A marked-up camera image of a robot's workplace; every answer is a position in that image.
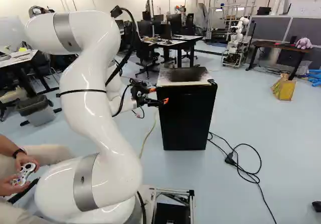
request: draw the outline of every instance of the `white game controller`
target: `white game controller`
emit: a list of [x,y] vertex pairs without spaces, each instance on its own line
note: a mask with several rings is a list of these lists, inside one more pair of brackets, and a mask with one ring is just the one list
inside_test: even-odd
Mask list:
[[35,171],[36,169],[36,164],[34,163],[26,163],[23,166],[20,167],[20,172],[18,174],[19,178],[13,179],[11,181],[11,184],[13,186],[16,185],[24,185],[27,182],[27,178]]

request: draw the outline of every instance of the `black box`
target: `black box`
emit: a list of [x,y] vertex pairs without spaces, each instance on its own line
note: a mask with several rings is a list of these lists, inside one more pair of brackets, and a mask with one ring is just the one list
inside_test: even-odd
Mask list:
[[217,84],[205,67],[164,68],[159,72],[157,98],[164,150],[205,150]]

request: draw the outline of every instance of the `stuffed animal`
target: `stuffed animal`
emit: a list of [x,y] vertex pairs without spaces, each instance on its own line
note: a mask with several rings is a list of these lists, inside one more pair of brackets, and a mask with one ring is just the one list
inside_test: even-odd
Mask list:
[[304,50],[304,49],[313,48],[313,45],[312,45],[310,39],[305,37],[305,38],[298,40],[298,42],[296,43],[296,47]]

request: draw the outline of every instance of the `black desk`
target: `black desk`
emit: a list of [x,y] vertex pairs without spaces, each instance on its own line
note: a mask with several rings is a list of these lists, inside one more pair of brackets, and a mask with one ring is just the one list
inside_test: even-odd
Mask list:
[[182,49],[188,47],[188,43],[186,41],[171,40],[171,44],[167,44],[165,42],[142,41],[144,43],[153,44],[155,47],[163,48],[165,62],[170,60],[170,49],[177,50],[177,67],[182,67]]
[[186,41],[187,48],[190,48],[190,67],[194,66],[194,52],[196,42],[203,39],[203,36],[188,36],[188,35],[174,35],[172,36],[173,40]]
[[[47,92],[58,90],[58,87],[50,88],[47,82],[44,79],[44,76],[39,71],[37,65],[39,62],[44,60],[44,56],[38,50],[33,50],[30,56],[26,56],[25,58],[11,58],[9,60],[0,61],[0,68],[6,68],[8,71],[11,71],[19,81],[19,86],[23,87],[28,97],[34,97],[38,94],[44,94]],[[36,93],[32,85],[29,83],[28,77],[23,71],[23,68],[29,64],[31,68],[34,70],[36,77],[40,80],[42,85],[46,90]]]
[[294,47],[286,47],[286,46],[282,46],[282,45],[275,45],[275,42],[271,42],[271,41],[255,41],[252,43],[253,46],[255,46],[254,48],[254,52],[251,58],[251,62],[248,68],[246,68],[246,71],[252,69],[253,67],[255,67],[254,64],[254,60],[256,57],[256,53],[257,50],[261,47],[269,47],[269,48],[278,48],[278,49],[282,49],[282,50],[289,50],[289,51],[295,51],[295,52],[299,52],[300,53],[300,57],[298,58],[297,64],[294,67],[293,72],[291,73],[289,80],[293,80],[296,74],[297,69],[299,68],[299,65],[304,57],[304,55],[306,53],[310,52],[310,49],[298,49],[298,48],[294,48]]

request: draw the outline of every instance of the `person's hand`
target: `person's hand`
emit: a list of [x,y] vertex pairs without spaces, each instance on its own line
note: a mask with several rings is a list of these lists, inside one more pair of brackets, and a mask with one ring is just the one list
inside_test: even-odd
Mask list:
[[12,194],[22,192],[29,186],[30,184],[29,181],[27,181],[26,184],[22,186],[20,185],[12,186],[11,181],[17,178],[18,178],[18,175],[12,175],[5,179],[0,180],[0,196],[10,196]]
[[15,162],[17,171],[20,172],[20,167],[29,162],[34,163],[36,165],[36,169],[35,169],[35,172],[36,172],[39,169],[38,161],[35,158],[29,155],[26,155],[23,152],[19,152],[17,154],[16,162]]

